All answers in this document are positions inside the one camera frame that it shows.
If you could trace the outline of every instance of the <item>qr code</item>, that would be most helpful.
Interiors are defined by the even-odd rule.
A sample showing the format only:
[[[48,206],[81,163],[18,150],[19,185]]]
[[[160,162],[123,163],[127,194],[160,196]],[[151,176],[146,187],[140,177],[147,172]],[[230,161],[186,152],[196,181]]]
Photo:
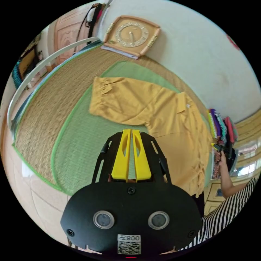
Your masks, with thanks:
[[[141,243],[118,241],[118,254],[139,255],[141,254]]]

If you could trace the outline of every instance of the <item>floor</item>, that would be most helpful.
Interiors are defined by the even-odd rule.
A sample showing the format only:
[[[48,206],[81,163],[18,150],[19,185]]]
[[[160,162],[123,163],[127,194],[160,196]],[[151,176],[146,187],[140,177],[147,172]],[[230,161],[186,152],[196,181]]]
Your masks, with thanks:
[[[34,88],[24,90],[16,104],[14,115],[33,90]],[[60,226],[60,220],[70,197],[38,178],[19,158],[12,147],[12,142],[11,132],[5,123],[2,161],[15,196],[27,214],[44,232],[55,240],[68,245],[67,237]],[[204,189],[205,215],[224,200],[219,194],[219,189],[219,181],[209,184]]]

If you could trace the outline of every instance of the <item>mat border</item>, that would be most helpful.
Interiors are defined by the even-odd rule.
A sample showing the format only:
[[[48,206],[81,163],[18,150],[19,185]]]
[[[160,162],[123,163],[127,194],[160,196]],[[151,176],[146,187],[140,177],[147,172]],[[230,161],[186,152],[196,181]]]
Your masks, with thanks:
[[[116,62],[114,63],[111,67],[109,67],[106,71],[104,71],[100,77],[102,77],[104,74],[106,74],[108,71],[110,71],[112,68],[114,68],[118,63],[122,63],[121,62]],[[62,125],[61,130],[58,133],[58,136],[55,140],[53,149],[52,149],[52,153],[51,153],[51,171],[52,171],[52,175],[53,178],[56,182],[56,184],[62,189],[62,191],[66,194],[68,194],[69,196],[72,196],[73,194],[71,194],[70,192],[68,192],[65,188],[63,188],[63,186],[61,186],[61,184],[59,184],[58,180],[57,180],[57,175],[56,175],[56,171],[55,171],[55,155],[56,155],[56,150],[59,146],[59,143],[62,139],[62,136],[70,122],[70,119],[73,117],[75,111],[78,109],[78,107],[81,105],[83,99],[85,98],[85,96],[92,90],[92,84],[89,86],[89,88],[84,92],[84,94],[82,95],[82,97],[79,99],[79,101],[77,102],[77,104],[74,106],[74,108],[72,109],[72,111],[70,112],[70,114],[68,115],[68,117],[66,118],[65,122]]]
[[[18,154],[18,156],[20,157],[20,159],[27,165],[27,167],[35,174],[37,175],[42,181],[44,181],[46,184],[50,185],[51,187],[53,187],[54,189],[57,189],[58,191],[64,192],[63,189],[61,187],[59,187],[59,185],[57,184],[53,184],[52,182],[50,182],[49,180],[47,180],[46,178],[44,178],[43,176],[41,176],[40,173],[38,173],[33,167],[30,166],[30,164],[25,160],[25,158],[23,157],[23,155],[19,152],[18,148],[15,146],[15,142],[16,142],[16,138],[17,138],[17,133],[18,133],[18,129],[21,123],[21,120],[24,116],[25,111],[27,110],[28,106],[30,105],[31,101],[33,100],[33,98],[35,97],[35,95],[38,93],[38,91],[41,89],[41,87],[44,85],[44,83],[46,83],[51,76],[53,76],[60,68],[62,68],[65,64],[67,64],[68,62],[70,62],[71,60],[73,60],[74,58],[88,52],[91,50],[94,50],[100,46],[102,46],[103,43],[99,43],[97,46],[94,46],[90,49],[87,50],[83,50],[83,51],[79,51],[78,53],[76,53],[75,55],[71,56],[70,58],[68,58],[67,60],[65,60],[63,63],[61,63],[60,65],[58,65],[57,67],[55,67],[51,73],[49,73],[37,86],[37,88],[33,91],[32,96],[30,97],[30,99],[28,100],[28,102],[26,103],[25,107],[23,108],[21,115],[19,117],[18,123],[17,123],[17,128],[14,134],[14,142],[12,143],[12,147],[14,148],[14,150],[16,151],[16,153]]]
[[[109,67],[106,71],[104,71],[101,75],[100,75],[100,77],[103,77],[108,71],[110,71],[111,69],[113,69],[116,65],[118,65],[119,63],[131,63],[131,62],[129,62],[129,61],[119,61],[119,62],[116,62],[116,63],[114,63],[111,67]],[[74,108],[72,109],[72,111],[70,112],[70,114],[68,115],[68,117],[66,118],[66,120],[65,120],[65,122],[63,123],[63,126],[62,126],[62,128],[61,128],[61,130],[60,130],[60,132],[59,132],[59,134],[58,134],[58,136],[57,136],[57,138],[56,138],[56,140],[55,140],[55,143],[54,143],[54,146],[53,146],[53,149],[52,149],[52,153],[51,153],[51,171],[52,171],[52,175],[53,175],[53,178],[54,178],[54,180],[55,180],[55,182],[57,183],[57,185],[58,186],[60,186],[61,187],[61,189],[62,189],[62,191],[64,192],[64,193],[66,193],[66,194],[68,194],[69,196],[72,196],[73,194],[71,194],[70,192],[68,192],[65,188],[63,188],[62,186],[61,186],[61,184],[59,184],[59,182],[57,181],[57,174],[56,174],[56,171],[55,171],[55,154],[56,154],[56,150],[57,150],[57,148],[58,148],[58,146],[59,146],[59,143],[60,143],[60,141],[61,141],[61,138],[62,138],[62,136],[63,136],[63,134],[64,134],[64,132],[65,132],[65,129],[66,129],[66,127],[68,126],[68,123],[69,123],[69,121],[70,121],[70,119],[72,118],[72,116],[74,115],[74,113],[75,113],[75,110],[81,105],[81,103],[82,103],[82,100],[84,99],[84,97],[89,93],[89,91],[91,91],[92,90],[92,84],[89,86],[89,88],[84,92],[84,94],[82,95],[82,97],[79,99],[79,101],[77,102],[77,104],[74,106]],[[208,123],[208,121],[205,119],[204,120],[204,123],[207,125],[207,128],[208,128],[208,130],[210,131],[210,125],[209,125],[209,123]]]

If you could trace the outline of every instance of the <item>hand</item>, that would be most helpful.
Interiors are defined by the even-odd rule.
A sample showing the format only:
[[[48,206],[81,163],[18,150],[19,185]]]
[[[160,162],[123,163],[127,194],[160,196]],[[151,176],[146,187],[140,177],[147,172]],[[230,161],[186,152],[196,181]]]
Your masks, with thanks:
[[[224,152],[223,152],[223,150],[221,151],[221,160],[220,160],[220,162],[219,162],[219,166],[226,166],[226,156],[225,156],[225,154],[224,154]]]

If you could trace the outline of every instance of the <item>black strap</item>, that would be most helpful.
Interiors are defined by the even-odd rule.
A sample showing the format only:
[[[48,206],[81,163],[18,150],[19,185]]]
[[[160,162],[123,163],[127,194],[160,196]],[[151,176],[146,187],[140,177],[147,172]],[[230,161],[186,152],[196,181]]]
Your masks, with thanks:
[[[92,37],[92,32],[93,32],[93,29],[94,29],[94,26],[95,26],[95,23],[97,21],[97,17],[100,13],[101,8],[102,8],[102,4],[98,4],[98,6],[95,8],[93,18],[92,18],[91,22],[89,22],[90,30],[89,30],[89,33],[88,33],[88,38]]]
[[[90,10],[93,9],[93,8],[95,8],[95,11],[94,11],[94,14],[93,14],[93,18],[92,18],[92,20],[90,22],[88,22],[87,21],[87,16],[88,16]],[[84,17],[84,19],[83,19],[83,21],[81,23],[81,26],[79,28],[79,31],[78,31],[78,34],[77,34],[77,37],[76,37],[76,42],[78,42],[78,38],[79,38],[80,31],[81,31],[81,28],[82,28],[82,25],[83,25],[84,21],[85,21],[85,27],[89,27],[90,28],[89,29],[89,33],[88,33],[88,38],[92,37],[93,28],[94,28],[94,25],[96,23],[96,20],[97,20],[97,17],[98,17],[98,14],[99,14],[101,8],[102,8],[102,4],[93,4],[92,5],[92,7],[87,12],[86,16]]]

